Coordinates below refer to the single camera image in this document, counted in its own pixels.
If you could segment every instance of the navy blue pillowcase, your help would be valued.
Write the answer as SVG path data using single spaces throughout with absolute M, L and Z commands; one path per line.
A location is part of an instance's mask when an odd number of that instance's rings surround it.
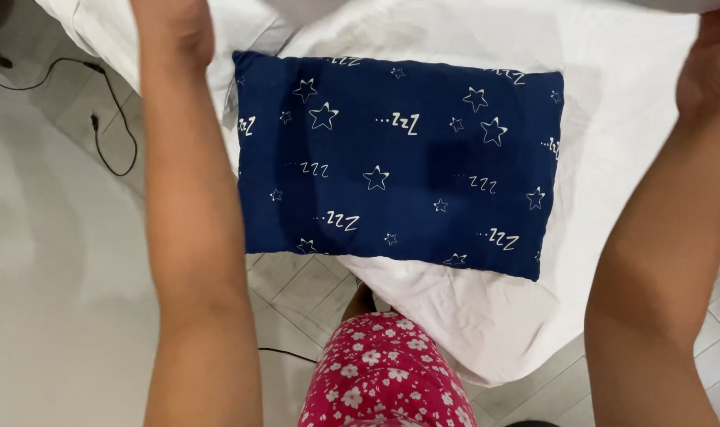
M 539 278 L 561 73 L 234 53 L 248 253 Z

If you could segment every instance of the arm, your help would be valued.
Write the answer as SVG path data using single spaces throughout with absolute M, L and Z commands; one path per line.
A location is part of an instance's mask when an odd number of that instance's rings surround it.
M 680 118 L 598 265 L 585 320 L 595 421 L 718 425 L 693 345 L 720 262 L 720 12 L 705 15 Z
M 205 81 L 205 0 L 134 0 L 160 336 L 145 425 L 262 425 L 244 228 Z

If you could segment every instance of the pink floral clothing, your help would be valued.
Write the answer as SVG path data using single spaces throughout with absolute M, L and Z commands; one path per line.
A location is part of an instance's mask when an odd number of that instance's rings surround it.
M 450 365 L 394 312 L 357 316 L 331 336 L 298 427 L 476 427 Z

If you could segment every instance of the hand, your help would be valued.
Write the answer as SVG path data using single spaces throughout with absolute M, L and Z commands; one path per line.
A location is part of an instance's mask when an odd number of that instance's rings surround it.
M 703 121 L 720 111 L 720 10 L 701 16 L 700 29 L 677 86 L 683 121 Z
M 131 0 L 142 55 L 172 55 L 202 69 L 212 62 L 215 34 L 207 0 Z

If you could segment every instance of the white tile floor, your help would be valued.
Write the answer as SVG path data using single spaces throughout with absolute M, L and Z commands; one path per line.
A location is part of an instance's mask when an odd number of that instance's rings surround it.
M 37 81 L 47 64 L 59 56 L 95 60 L 72 44 L 59 23 L 37 10 L 30 0 L 17 2 L 22 6 L 16 8 L 7 26 L 0 30 L 0 52 L 19 64 L 13 72 L 4 74 L 10 81 L 18 86 Z M 114 72 L 110 71 L 110 77 L 139 144 L 136 167 L 122 181 L 143 195 L 141 100 Z M 133 148 L 101 76 L 80 65 L 68 64 L 59 68 L 50 82 L 31 93 L 30 98 L 51 121 L 99 161 L 89 121 L 90 111 L 97 112 L 102 123 L 99 136 L 106 159 L 119 172 L 129 166 Z M 276 340 L 274 345 L 291 346 L 285 350 L 317 356 L 319 346 L 325 345 L 339 324 L 354 293 L 355 284 L 349 271 L 333 257 L 323 255 L 248 255 L 247 266 L 258 332 L 291 331 L 296 338 Z M 695 355 L 700 377 L 720 417 L 720 273 L 711 301 L 695 344 Z M 380 308 L 388 308 L 383 301 L 377 303 Z M 260 344 L 272 343 L 273 338 L 267 337 L 271 335 L 259 334 Z M 520 381 L 489 390 L 468 387 L 480 427 L 506 425 L 527 418 L 555 421 L 562 427 L 594 425 L 584 354 L 580 337 Z M 269 404 L 274 410 L 266 410 L 270 417 L 268 425 L 294 425 L 295 414 L 307 392 L 310 367 L 279 355 L 264 354 L 262 358 L 263 363 L 280 367 L 263 376 L 266 393 L 273 396 Z

